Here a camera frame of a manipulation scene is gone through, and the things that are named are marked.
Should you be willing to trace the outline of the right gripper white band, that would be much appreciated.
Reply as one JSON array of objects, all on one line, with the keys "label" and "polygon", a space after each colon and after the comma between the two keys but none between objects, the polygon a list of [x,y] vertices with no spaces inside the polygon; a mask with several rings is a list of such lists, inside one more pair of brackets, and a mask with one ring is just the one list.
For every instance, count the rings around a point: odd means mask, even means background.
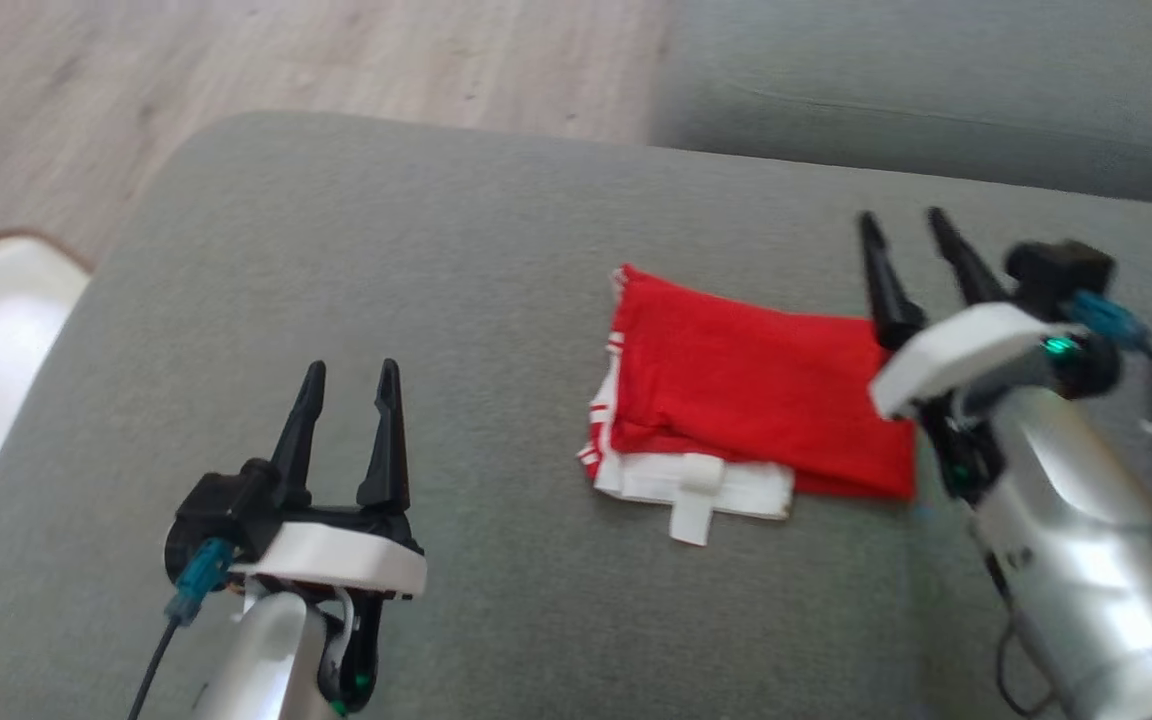
[{"label": "right gripper white band", "polygon": [[929,209],[927,220],[968,306],[925,328],[927,316],[893,268],[876,217],[858,218],[870,323],[879,347],[895,351],[869,397],[884,420],[919,425],[948,497],[980,501],[1005,471],[991,429],[996,406],[1025,387],[1070,401],[1107,395],[1123,376],[1123,354],[1083,325],[1043,323],[1005,304],[1009,293],[946,211]]}]

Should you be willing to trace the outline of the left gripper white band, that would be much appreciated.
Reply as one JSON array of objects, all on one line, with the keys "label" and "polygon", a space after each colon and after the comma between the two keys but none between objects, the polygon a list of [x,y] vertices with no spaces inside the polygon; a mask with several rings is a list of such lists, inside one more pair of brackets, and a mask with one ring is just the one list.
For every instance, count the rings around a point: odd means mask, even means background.
[{"label": "left gripper white band", "polygon": [[[308,364],[270,460],[279,506],[312,503],[308,465],[325,384],[324,361]],[[353,526],[325,520],[324,510],[285,521],[259,561],[232,571],[244,597],[230,651],[234,717],[357,714],[378,687],[385,602],[425,592],[429,560],[403,514],[410,473],[401,367],[392,357],[382,361],[374,407],[378,427],[356,491],[367,511],[353,516]]]}]

